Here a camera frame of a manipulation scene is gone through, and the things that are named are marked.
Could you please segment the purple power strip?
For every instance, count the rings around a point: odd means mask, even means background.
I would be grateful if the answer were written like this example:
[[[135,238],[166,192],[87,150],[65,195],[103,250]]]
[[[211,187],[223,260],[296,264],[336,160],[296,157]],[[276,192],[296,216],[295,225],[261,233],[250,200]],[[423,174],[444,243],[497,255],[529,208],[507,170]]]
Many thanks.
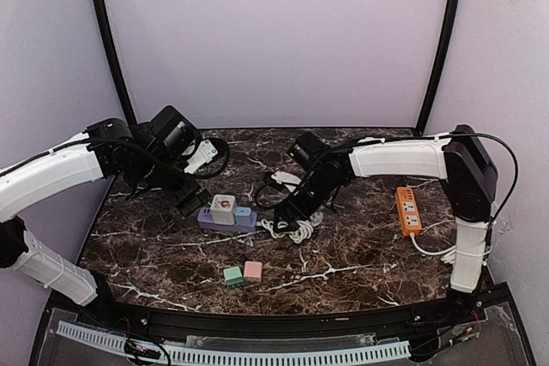
[[[227,232],[237,232],[237,233],[252,233],[256,232],[257,228],[257,213],[252,211],[253,223],[251,227],[243,227],[237,225],[217,225],[214,223],[210,209],[208,207],[202,207],[197,216],[198,224],[203,229],[214,230],[214,231],[227,231]]]

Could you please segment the white cube power socket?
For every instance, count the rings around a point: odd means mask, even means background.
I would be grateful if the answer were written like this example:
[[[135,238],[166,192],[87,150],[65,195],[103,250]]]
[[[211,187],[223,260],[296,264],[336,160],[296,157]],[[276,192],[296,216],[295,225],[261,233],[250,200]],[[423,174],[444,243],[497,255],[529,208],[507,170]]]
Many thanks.
[[[217,225],[234,225],[235,206],[236,198],[234,195],[215,195],[210,205],[210,212],[214,223]]]

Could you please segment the light blue charger plug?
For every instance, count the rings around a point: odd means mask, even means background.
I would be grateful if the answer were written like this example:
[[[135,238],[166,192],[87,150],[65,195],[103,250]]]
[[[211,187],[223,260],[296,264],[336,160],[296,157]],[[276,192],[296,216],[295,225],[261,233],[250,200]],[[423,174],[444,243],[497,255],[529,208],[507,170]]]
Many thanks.
[[[233,210],[235,225],[251,227],[253,223],[252,210],[250,207],[235,207]]]

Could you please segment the green charger plug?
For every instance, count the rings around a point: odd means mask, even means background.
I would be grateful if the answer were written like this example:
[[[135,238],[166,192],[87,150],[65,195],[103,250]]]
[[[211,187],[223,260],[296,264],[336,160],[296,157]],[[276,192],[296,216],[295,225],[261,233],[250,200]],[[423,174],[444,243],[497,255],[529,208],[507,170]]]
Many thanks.
[[[244,285],[244,275],[240,267],[228,267],[223,270],[223,275],[228,289],[235,289]]]

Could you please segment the orange power strip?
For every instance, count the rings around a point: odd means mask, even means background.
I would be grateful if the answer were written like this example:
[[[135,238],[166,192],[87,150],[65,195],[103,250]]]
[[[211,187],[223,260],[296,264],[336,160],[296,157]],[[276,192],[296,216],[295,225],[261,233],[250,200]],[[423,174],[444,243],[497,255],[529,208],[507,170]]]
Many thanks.
[[[395,205],[401,234],[404,237],[417,237],[422,231],[422,224],[413,190],[398,187],[395,192]]]

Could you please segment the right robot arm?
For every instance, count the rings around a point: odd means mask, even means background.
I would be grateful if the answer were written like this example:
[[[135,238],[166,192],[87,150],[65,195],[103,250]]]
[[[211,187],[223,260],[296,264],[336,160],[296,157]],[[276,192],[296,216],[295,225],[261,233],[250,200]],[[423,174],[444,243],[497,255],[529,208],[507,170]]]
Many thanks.
[[[449,287],[453,294],[437,309],[447,327],[469,315],[465,294],[478,286],[498,171],[474,130],[462,124],[453,131],[414,138],[352,139],[337,146],[306,132],[289,151],[305,171],[296,189],[274,207],[275,221],[293,225],[308,219],[339,188],[356,178],[414,176],[436,178],[456,222],[456,258]]]

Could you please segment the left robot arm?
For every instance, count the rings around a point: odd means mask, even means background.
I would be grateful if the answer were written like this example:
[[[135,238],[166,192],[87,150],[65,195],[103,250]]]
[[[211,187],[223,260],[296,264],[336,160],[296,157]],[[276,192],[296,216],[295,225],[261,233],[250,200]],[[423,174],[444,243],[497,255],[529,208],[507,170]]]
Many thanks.
[[[91,207],[69,192],[121,177],[135,199],[157,189],[184,216],[209,198],[202,170],[220,157],[214,139],[202,136],[179,114],[129,126],[108,118],[41,153],[1,170],[1,266],[23,273],[46,289],[87,308],[103,328],[121,321],[121,310],[103,275],[77,266],[53,249],[41,224],[75,222]]]

